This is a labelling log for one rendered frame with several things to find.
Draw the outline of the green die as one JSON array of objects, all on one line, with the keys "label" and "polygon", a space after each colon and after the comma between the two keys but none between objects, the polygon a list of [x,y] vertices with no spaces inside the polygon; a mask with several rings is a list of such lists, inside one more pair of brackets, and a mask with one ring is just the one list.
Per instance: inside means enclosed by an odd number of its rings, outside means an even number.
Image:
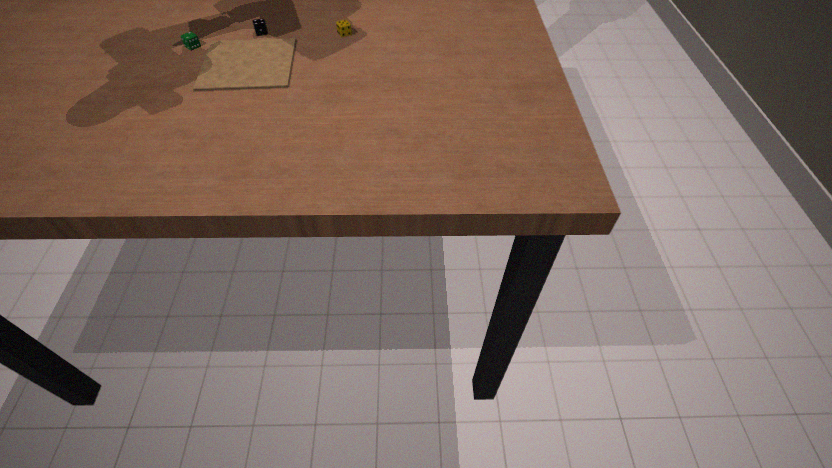
[{"label": "green die", "polygon": [[198,36],[191,31],[181,35],[181,39],[183,41],[184,46],[189,50],[194,50],[198,47],[201,47]]}]

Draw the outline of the yellow die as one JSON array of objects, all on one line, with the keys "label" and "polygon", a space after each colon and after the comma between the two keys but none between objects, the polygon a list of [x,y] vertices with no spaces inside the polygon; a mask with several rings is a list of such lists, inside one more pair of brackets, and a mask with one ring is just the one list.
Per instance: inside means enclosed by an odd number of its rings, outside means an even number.
[{"label": "yellow die", "polygon": [[337,21],[337,32],[341,37],[352,35],[351,24],[347,20]]}]

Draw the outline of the black die with white pips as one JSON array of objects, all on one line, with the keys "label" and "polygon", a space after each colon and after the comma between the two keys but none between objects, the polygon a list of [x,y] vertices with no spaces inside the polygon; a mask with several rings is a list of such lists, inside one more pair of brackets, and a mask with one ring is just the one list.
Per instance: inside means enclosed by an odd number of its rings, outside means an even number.
[{"label": "black die with white pips", "polygon": [[253,20],[256,36],[267,35],[267,27],[264,19]]}]

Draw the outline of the tan square mat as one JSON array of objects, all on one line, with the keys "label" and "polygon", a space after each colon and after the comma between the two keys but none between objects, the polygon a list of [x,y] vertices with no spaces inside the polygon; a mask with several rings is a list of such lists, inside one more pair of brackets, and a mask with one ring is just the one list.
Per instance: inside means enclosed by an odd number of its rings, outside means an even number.
[{"label": "tan square mat", "polygon": [[212,41],[194,91],[288,88],[296,38]]}]

